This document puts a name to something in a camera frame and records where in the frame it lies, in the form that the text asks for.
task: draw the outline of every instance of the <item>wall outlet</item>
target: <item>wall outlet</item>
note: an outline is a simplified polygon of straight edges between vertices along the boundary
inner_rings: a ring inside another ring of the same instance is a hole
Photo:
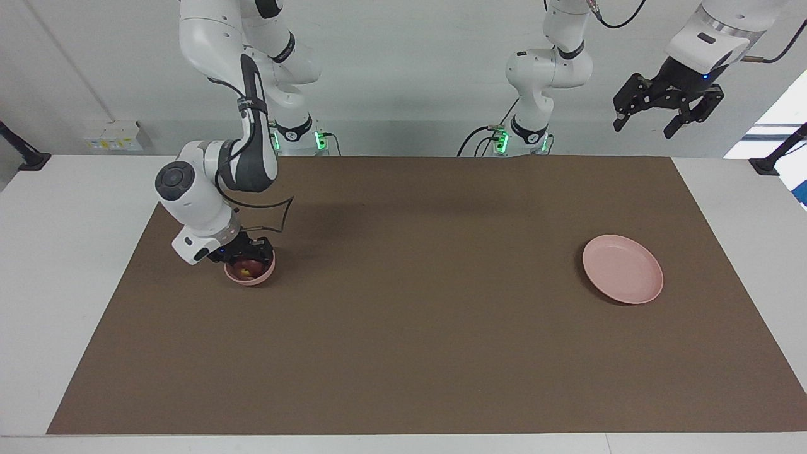
[[[148,138],[136,121],[115,121],[96,125],[87,131],[84,141],[97,151],[143,151]]]

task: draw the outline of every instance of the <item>cable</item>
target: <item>cable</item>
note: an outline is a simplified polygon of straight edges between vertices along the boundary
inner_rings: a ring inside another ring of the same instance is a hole
[[[512,113],[512,110],[516,108],[516,104],[518,104],[518,98],[516,98],[516,100],[513,101],[512,106],[510,106],[510,109],[507,111],[506,114],[504,114],[504,117],[502,117],[502,120],[499,122],[499,125],[504,126],[504,122],[507,120],[507,117],[509,117],[510,114]],[[490,136],[491,141],[488,142],[487,145],[485,145],[485,151],[482,152],[482,156],[480,156],[481,158],[484,158],[485,155],[487,154],[487,148],[491,146],[492,139],[495,138],[495,135],[496,135],[495,132],[491,134]]]
[[[482,131],[487,131],[487,126],[481,126],[479,128],[476,128],[471,134],[468,134],[468,137],[465,138],[465,141],[462,143],[462,146],[459,147],[459,151],[457,152],[457,158],[462,156],[462,151],[465,149],[465,145],[468,145],[470,139],[472,139],[475,135],[479,134]]]
[[[597,20],[599,20],[599,21],[600,21],[600,23],[602,23],[603,25],[605,25],[605,26],[606,26],[606,28],[611,28],[611,29],[615,30],[615,29],[617,29],[617,28],[622,28],[622,27],[624,27],[625,25],[628,25],[629,23],[633,22],[633,20],[634,20],[634,19],[636,19],[636,16],[638,16],[638,15],[639,15],[639,12],[640,12],[640,11],[642,10],[642,8],[645,6],[645,3],[646,3],[646,2],[647,2],[647,0],[642,0],[642,2],[641,2],[641,3],[639,3],[638,8],[636,8],[636,11],[634,11],[634,12],[633,12],[633,14],[632,14],[632,15],[631,15],[631,16],[628,18],[628,20],[626,20],[626,21],[625,21],[625,22],[623,22],[623,23],[620,23],[619,25],[612,25],[612,24],[610,24],[610,23],[605,22],[605,19],[603,19],[603,15],[602,15],[602,13],[600,13],[600,11],[599,11],[599,10],[594,11],[594,16],[595,16],[595,17],[597,17]]]
[[[339,146],[339,137],[337,137],[336,134],[333,132],[323,132],[322,137],[333,137],[333,140],[337,142],[337,153],[339,153],[339,156],[342,155],[342,148]]]
[[[476,158],[477,156],[479,156],[479,149],[480,149],[480,148],[482,148],[482,144],[483,144],[484,142],[487,142],[487,144],[488,144],[488,145],[490,145],[490,144],[491,144],[491,142],[493,142],[494,140],[495,140],[495,139],[494,139],[493,137],[485,137],[484,139],[482,139],[481,141],[479,141],[479,143],[476,145],[476,150],[474,151],[474,158]]]
[[[805,27],[807,27],[807,19],[805,19],[805,21],[801,23],[801,27],[799,27],[799,29],[796,31],[796,34],[793,35],[793,38],[790,40],[790,43],[788,43],[787,47],[785,47],[782,53],[780,53],[776,57],[771,59],[763,57],[743,57],[742,60],[749,61],[750,63],[766,63],[766,64],[776,63],[777,61],[781,60],[782,57],[787,55],[788,52],[790,52],[790,48],[792,48],[793,45],[796,43],[796,41],[799,39],[799,36],[805,30]]]
[[[283,233],[283,230],[286,229],[286,218],[289,216],[289,209],[291,209],[291,203],[294,202],[294,201],[295,201],[295,198],[290,197],[290,198],[286,199],[284,202],[281,202],[281,204],[286,204],[286,209],[283,210],[283,219],[282,219],[282,221],[280,221],[280,229],[275,229],[274,227],[265,227],[264,225],[257,225],[255,227],[248,227],[247,229],[243,229],[244,232],[249,233],[249,232],[258,232],[258,231],[261,231],[261,230],[266,230],[266,231],[269,231],[269,232]]]

